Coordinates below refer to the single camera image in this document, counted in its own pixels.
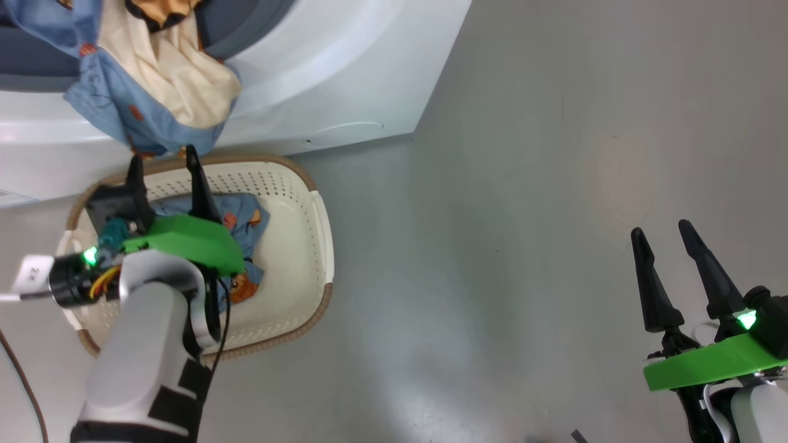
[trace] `gray floor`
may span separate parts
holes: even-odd
[[[412,139],[299,156],[336,245],[297,342],[220,365],[200,441],[685,442],[649,393],[629,231],[687,323],[691,219],[742,291],[788,289],[788,4],[478,0]],[[68,200],[0,212],[3,281]],[[0,325],[66,441],[91,359],[57,308]],[[9,441],[35,423],[0,364]]]

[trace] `washing machine drum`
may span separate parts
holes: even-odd
[[[219,60],[238,54],[276,27],[294,1],[206,0],[196,10],[205,51]],[[63,92],[80,75],[79,60],[17,28],[2,0],[0,42],[2,91]]]

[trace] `white laundry basket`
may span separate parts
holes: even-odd
[[[215,195],[255,194],[271,218],[252,258],[265,275],[249,300],[232,307],[227,344],[221,359],[261,351],[304,335],[323,316],[331,299],[333,242],[325,205],[309,174],[286,158],[268,154],[213,154],[201,159]],[[76,202],[58,245],[58,254],[95,245],[96,232],[84,205],[100,184],[120,184],[125,174],[100,181]],[[150,201],[191,192],[185,160],[145,165]],[[82,345],[93,356],[118,315],[117,302],[100,300],[88,307],[64,310]],[[206,351],[213,359],[216,349]]]

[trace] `washing machine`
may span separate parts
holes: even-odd
[[[208,0],[197,13],[205,51],[243,84],[217,149],[287,155],[413,132],[469,6]],[[63,99],[78,61],[14,27],[4,12],[0,207],[73,195],[123,170],[128,148]]]

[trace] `blue cloth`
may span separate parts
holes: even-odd
[[[252,194],[215,195],[214,202],[225,227],[229,229],[232,238],[241,246],[246,267],[245,278],[248,280],[248,284],[253,285],[256,289],[262,280],[263,271],[251,261],[251,257],[255,254],[255,246],[266,230],[270,216],[260,206],[257,197]],[[151,206],[156,214],[161,216],[186,214],[191,210],[191,196],[161,199],[152,202]],[[239,276],[236,281],[225,278],[223,282],[228,288],[231,288],[231,291],[234,291],[238,285],[243,285],[243,280],[244,276]],[[224,311],[227,308],[225,301],[227,294],[222,287],[219,287],[217,295],[219,310]]]
[[[182,125],[97,47],[103,0],[73,0],[72,10],[55,0],[4,2],[17,26],[75,58],[81,56],[80,78],[65,99],[96,128],[140,154],[177,154],[188,144],[200,155],[214,148],[224,122],[205,129]]]

